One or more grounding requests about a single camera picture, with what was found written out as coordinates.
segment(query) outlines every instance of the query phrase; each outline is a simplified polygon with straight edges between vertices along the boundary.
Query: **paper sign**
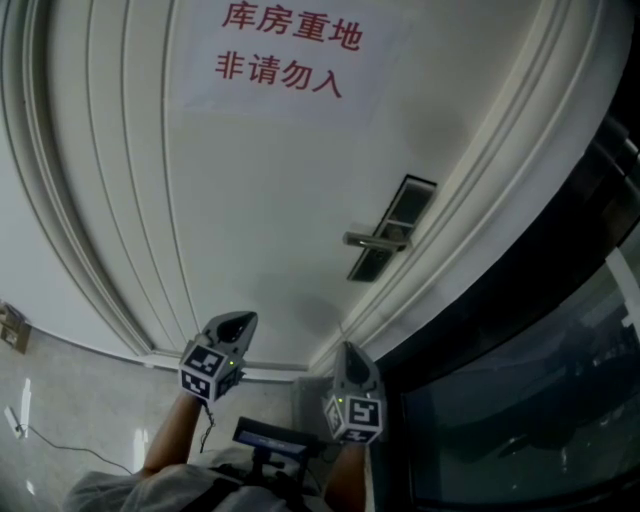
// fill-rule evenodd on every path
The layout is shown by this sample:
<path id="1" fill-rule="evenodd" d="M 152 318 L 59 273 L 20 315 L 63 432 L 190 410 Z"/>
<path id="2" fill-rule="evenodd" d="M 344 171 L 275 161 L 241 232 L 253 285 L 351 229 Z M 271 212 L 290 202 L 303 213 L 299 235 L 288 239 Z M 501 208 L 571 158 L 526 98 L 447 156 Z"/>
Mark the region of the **paper sign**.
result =
<path id="1" fill-rule="evenodd" d="M 357 126 L 389 81 L 403 20 L 355 0 L 190 0 L 172 56 L 186 110 Z"/>

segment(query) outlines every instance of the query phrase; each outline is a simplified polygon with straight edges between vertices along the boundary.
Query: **glossy floor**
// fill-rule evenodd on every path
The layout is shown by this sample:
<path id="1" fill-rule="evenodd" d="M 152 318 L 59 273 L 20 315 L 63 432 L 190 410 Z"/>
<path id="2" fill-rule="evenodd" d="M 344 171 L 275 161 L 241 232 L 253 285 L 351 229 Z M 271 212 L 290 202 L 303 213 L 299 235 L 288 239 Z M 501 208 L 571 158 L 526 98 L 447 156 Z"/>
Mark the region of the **glossy floor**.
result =
<path id="1" fill-rule="evenodd" d="M 137 470 L 178 393 L 174 372 L 111 359 L 39 332 L 26 356 L 0 345 L 0 406 L 10 406 L 53 443 L 87 447 Z M 232 444 L 239 416 L 291 426 L 290 386 L 243 383 L 216 403 L 206 450 Z M 124 474 L 86 453 L 54 450 L 33 433 L 17 440 L 0 428 L 0 511 L 60 510 L 87 471 Z M 200 418 L 196 440 L 207 427 Z M 199 446 L 194 442 L 192 455 Z"/>

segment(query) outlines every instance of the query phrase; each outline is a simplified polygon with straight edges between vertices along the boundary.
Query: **gray shirt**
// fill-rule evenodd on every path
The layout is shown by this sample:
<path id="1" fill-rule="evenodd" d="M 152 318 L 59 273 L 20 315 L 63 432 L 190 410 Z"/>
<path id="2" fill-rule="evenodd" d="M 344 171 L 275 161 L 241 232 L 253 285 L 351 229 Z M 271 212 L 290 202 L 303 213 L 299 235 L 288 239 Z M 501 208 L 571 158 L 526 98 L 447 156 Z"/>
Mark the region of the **gray shirt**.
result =
<path id="1" fill-rule="evenodd" d="M 197 466 L 179 465 L 151 478 L 89 473 L 71 490 L 65 512 L 179 512 L 209 490 L 218 473 Z M 313 512 L 331 512 L 322 498 L 305 496 Z M 263 487 L 240 487 L 215 509 L 216 512 L 285 512 L 284 500 Z"/>

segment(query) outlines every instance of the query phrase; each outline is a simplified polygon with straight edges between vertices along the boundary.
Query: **person's arm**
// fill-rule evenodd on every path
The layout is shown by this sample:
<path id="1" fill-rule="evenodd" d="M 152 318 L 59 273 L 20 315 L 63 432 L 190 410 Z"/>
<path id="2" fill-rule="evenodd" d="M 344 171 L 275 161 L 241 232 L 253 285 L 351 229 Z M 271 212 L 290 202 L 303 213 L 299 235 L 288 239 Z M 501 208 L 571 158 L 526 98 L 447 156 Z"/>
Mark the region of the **person's arm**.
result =
<path id="1" fill-rule="evenodd" d="M 364 512 L 367 491 L 364 481 L 363 445 L 346 445 L 338 456 L 324 495 L 334 512 Z"/>
<path id="2" fill-rule="evenodd" d="M 139 473 L 143 478 L 155 475 L 167 466 L 186 464 L 200 408 L 201 404 L 196 397 L 180 392 L 169 416 L 151 443 Z"/>

